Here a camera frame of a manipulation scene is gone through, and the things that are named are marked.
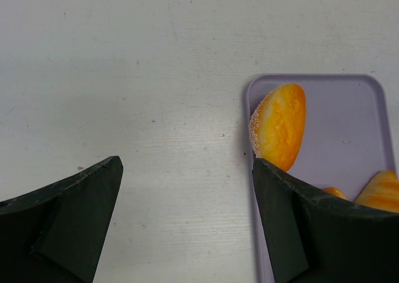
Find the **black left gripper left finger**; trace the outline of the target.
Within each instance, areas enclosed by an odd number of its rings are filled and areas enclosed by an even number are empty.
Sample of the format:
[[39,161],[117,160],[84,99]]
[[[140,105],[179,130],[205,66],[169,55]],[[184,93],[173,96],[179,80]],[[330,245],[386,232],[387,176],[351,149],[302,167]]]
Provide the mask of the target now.
[[1,202],[1,282],[93,282],[122,182],[119,156]]

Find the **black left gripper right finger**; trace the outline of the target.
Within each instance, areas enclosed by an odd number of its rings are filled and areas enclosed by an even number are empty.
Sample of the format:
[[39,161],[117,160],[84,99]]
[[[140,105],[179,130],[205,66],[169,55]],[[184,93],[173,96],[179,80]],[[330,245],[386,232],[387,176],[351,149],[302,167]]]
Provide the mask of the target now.
[[398,215],[338,198],[256,159],[253,185],[276,282],[397,282]]

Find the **oval white-topped fake bread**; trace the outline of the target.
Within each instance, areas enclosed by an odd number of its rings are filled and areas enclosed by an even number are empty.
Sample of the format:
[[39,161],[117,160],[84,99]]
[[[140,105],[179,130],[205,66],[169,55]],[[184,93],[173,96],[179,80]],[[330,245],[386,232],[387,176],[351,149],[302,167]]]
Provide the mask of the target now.
[[340,189],[338,189],[338,188],[336,188],[336,187],[328,187],[328,188],[323,188],[322,189],[324,192],[326,192],[326,193],[328,193],[328,194],[331,194],[331,195],[333,195],[333,196],[336,196],[336,197],[338,197],[338,198],[341,198],[341,199],[344,199],[344,200],[349,200],[345,195],[344,195],[344,193],[340,190]]

